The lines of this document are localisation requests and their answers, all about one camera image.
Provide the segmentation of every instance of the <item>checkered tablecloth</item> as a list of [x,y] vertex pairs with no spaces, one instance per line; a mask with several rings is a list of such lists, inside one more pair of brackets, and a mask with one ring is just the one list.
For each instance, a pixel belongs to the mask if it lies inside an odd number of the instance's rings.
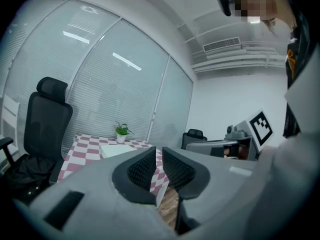
[[[68,175],[79,170],[83,166],[90,164],[96,160],[102,160],[99,154],[100,146],[104,145],[129,145],[133,148],[143,149],[152,147],[151,144],[143,140],[126,140],[124,143],[118,143],[114,138],[91,136],[79,134],[74,137],[74,142],[69,150],[65,161],[61,167],[58,181],[61,181]],[[158,195],[162,187],[167,187],[169,179],[166,176],[162,164],[162,152],[156,150],[156,170],[152,177],[150,192]]]

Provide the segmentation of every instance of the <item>white ceiling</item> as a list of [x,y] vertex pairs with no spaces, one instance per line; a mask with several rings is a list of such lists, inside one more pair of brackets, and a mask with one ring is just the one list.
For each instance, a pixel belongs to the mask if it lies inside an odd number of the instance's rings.
[[241,22],[239,17],[227,17],[219,8],[217,0],[147,0],[158,8],[175,25],[183,36],[194,62],[206,60],[202,46],[215,41],[239,37],[241,42],[262,41],[265,47],[276,48],[286,54],[289,28],[277,21],[276,35],[263,23]]

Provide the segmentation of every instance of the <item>person's neck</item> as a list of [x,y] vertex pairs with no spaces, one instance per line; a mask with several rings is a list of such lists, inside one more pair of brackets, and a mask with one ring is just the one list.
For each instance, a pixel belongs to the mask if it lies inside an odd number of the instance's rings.
[[292,30],[297,26],[295,15],[288,3],[288,0],[274,0],[275,1],[275,18],[283,21]]

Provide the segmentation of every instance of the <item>window blind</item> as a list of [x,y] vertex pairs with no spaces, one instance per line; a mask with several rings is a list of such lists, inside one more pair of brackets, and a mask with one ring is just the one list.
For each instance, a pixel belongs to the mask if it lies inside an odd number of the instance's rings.
[[181,147],[192,91],[193,82],[171,58],[163,80],[148,140],[157,149],[161,150],[162,147]]
[[75,114],[63,138],[64,152],[75,134],[116,137],[121,124],[146,140],[169,55],[125,20],[115,24],[88,54],[67,102]]
[[18,50],[31,31],[64,0],[27,0],[17,11],[0,42],[0,96]]
[[20,102],[18,124],[22,132],[29,97],[38,82],[52,77],[69,83],[89,50],[118,18],[92,5],[68,0],[31,32],[12,63],[4,90]]

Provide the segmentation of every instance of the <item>air conditioning vent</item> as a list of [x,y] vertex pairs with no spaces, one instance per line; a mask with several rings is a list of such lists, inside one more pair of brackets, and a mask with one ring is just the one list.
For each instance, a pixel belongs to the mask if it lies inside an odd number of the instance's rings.
[[239,46],[240,44],[241,43],[240,43],[239,37],[233,37],[233,38],[228,38],[228,39],[208,43],[203,46],[203,50],[205,53],[207,53],[207,52],[214,51],[216,49],[221,49],[221,48],[226,48],[231,46]]

